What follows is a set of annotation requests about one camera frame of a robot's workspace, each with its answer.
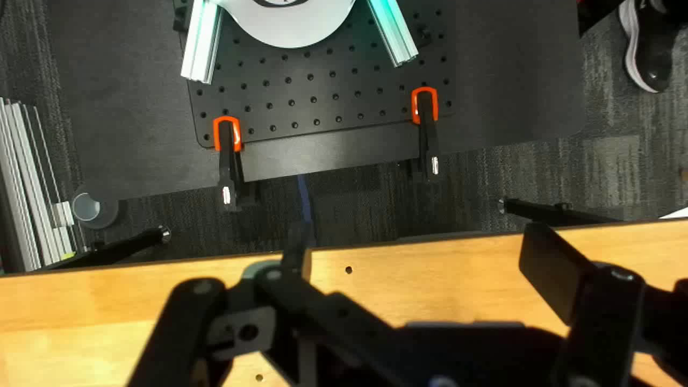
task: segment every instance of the black mount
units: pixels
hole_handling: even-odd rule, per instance
[[[630,375],[637,350],[685,385],[685,285],[664,292],[597,267],[549,226],[527,226],[521,270],[570,324],[568,337],[525,324],[393,329],[307,284],[307,229],[291,231],[282,264],[251,267],[234,288],[176,285],[131,385],[222,385],[246,352],[263,352],[293,385],[646,385]]]

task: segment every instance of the pegboard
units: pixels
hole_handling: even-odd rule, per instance
[[[197,144],[210,122],[238,116],[246,141],[411,122],[418,85],[441,90],[442,118],[453,106],[455,2],[401,2],[421,55],[393,69],[369,8],[359,0],[347,24],[321,44],[260,44],[223,13],[212,83],[189,83]]]

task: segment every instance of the wooden workbench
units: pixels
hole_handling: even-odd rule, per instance
[[[661,288],[688,276],[688,221],[563,231],[589,257],[624,264]],[[565,332],[519,273],[521,237],[316,251],[311,282],[344,290],[391,324],[523,319]],[[124,385],[174,284],[237,284],[260,257],[126,267],[0,280],[0,385]],[[637,375],[670,383],[641,357]],[[284,385],[260,359],[234,362],[233,385]]]

